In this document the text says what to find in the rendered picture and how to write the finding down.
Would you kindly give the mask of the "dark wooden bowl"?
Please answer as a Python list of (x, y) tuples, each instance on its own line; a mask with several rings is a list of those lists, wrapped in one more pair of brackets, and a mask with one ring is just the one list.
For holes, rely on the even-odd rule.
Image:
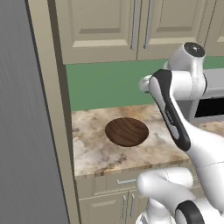
[(149, 129), (137, 119), (121, 117), (110, 121), (105, 126), (105, 134), (114, 144), (133, 147), (144, 142), (149, 135)]

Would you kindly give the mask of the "beige base cabinet door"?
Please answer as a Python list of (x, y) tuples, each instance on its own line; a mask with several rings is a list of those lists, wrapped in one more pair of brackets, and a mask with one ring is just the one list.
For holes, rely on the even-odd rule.
[(125, 224), (122, 218), (123, 195), (117, 192), (80, 200), (81, 224)]
[[(135, 203), (133, 209), (133, 217), (130, 218), (131, 194), (135, 194)], [(129, 191), (126, 224), (136, 224), (138, 216), (145, 210), (147, 206), (147, 197), (139, 194), (137, 190)]]

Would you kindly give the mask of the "tall beige side panel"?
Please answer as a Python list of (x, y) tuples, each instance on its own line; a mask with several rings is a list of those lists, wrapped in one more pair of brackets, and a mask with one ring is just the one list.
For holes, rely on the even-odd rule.
[(74, 180), (71, 107), (56, 0), (28, 0), (69, 224), (80, 224)]

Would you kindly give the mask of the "beige drawer front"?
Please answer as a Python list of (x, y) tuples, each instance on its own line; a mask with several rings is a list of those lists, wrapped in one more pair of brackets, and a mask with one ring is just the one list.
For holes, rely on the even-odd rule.
[(114, 191), (114, 190), (121, 190), (126, 188), (131, 188), (136, 186), (135, 183), (127, 184), (127, 185), (118, 185), (116, 180), (127, 180), (127, 179), (136, 179), (137, 176), (141, 173), (140, 170), (138, 171), (125, 171), (121, 173), (111, 174), (108, 175), (106, 178), (106, 190), (107, 191)]

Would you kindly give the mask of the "grey fridge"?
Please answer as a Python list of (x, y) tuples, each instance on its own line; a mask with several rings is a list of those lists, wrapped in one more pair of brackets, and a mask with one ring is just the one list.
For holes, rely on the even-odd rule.
[(28, 0), (0, 0), (0, 224), (69, 224)]

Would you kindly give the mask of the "grey microwave oven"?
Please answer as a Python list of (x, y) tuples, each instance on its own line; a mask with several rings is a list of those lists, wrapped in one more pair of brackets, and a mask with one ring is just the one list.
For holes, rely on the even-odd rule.
[(224, 121), (224, 68), (206, 69), (206, 92), (192, 102), (192, 124)]

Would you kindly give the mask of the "beige wall cabinet door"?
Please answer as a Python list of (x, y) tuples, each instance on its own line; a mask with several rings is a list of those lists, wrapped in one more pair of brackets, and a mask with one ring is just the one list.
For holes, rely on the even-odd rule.
[(163, 60), (185, 42), (205, 45), (216, 0), (153, 0), (150, 39), (144, 49), (149, 0), (141, 0), (138, 60)]
[(209, 56), (224, 56), (224, 0), (215, 1), (205, 49)]
[(68, 64), (130, 61), (134, 0), (56, 0), (63, 62)]

